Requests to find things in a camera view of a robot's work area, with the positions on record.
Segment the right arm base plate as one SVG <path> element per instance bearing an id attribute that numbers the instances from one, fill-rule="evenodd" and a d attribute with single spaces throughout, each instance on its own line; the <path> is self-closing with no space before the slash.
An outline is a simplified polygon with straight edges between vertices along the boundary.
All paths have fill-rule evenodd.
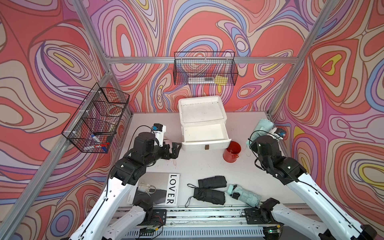
<path id="1" fill-rule="evenodd" d="M 276 221 L 272 213 L 265 209 L 246 208 L 243 211 L 243 216 L 246 218 L 248 225 L 284 225 Z"/>

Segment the white three-drawer cabinet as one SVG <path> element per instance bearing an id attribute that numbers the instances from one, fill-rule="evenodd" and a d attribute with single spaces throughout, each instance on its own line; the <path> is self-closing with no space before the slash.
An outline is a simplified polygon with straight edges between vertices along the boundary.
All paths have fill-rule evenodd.
<path id="1" fill-rule="evenodd" d="M 227 114 L 219 96 L 181 99 L 178 102 L 184 151 L 226 149 L 231 140 Z"/>

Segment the black umbrella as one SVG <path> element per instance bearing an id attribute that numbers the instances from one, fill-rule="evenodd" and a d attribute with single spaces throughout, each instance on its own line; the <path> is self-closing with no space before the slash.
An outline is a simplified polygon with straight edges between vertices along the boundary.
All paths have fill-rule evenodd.
<path id="1" fill-rule="evenodd" d="M 212 203 L 214 205 L 224 205 L 226 202 L 225 193 L 212 189 L 198 188 L 192 184 L 187 184 L 189 188 L 194 190 L 194 194 L 188 198 L 185 207 L 189 207 L 191 199 L 194 198 L 198 201 Z"/>
<path id="2" fill-rule="evenodd" d="M 201 189 L 219 189 L 227 186 L 227 180 L 224 176 L 214 176 L 198 180 Z"/>

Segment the mint green umbrella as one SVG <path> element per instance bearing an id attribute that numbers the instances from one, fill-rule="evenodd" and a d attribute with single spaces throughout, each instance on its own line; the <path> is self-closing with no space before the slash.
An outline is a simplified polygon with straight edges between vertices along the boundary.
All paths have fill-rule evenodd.
<path id="1" fill-rule="evenodd" d="M 229 185 L 227 193 L 231 198 L 241 201 L 251 208 L 258 207 L 261 202 L 261 196 L 245 190 L 240 185 Z"/>
<path id="2" fill-rule="evenodd" d="M 267 135 L 275 127 L 274 123 L 268 119 L 261 119 L 247 140 L 247 147 L 259 136 Z"/>

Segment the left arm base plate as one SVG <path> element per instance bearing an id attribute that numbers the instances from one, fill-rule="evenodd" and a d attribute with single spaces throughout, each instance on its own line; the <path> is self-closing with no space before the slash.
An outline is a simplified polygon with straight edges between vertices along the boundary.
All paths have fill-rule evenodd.
<path id="1" fill-rule="evenodd" d="M 154 209 L 146 213 L 140 226 L 160 226 L 164 225 L 167 220 L 166 209 Z"/>

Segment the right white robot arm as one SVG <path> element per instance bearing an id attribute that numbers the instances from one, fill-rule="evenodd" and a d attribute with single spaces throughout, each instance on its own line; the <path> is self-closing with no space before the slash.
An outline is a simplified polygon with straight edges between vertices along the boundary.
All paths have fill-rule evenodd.
<path id="1" fill-rule="evenodd" d="M 311 240 L 373 240 L 377 231 L 362 225 L 339 207 L 295 159 L 282 155 L 279 143 L 272 136 L 259 136 L 250 149 L 265 171 L 296 193 L 320 218 L 314 221 L 292 212 L 283 204 L 275 204 L 270 212 L 274 220 L 290 226 Z"/>

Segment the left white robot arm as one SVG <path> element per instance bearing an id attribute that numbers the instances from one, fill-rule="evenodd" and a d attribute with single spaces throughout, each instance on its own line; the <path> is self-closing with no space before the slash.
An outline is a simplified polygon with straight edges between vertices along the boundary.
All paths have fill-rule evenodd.
<path id="1" fill-rule="evenodd" d="M 158 160 L 177 159 L 181 143 L 166 144 L 165 131 L 139 133 L 133 148 L 116 162 L 107 184 L 88 216 L 69 237 L 71 240 L 121 240 L 152 213 L 153 205 L 138 201 L 120 219 L 111 223 L 120 204 L 134 190 L 147 168 Z"/>

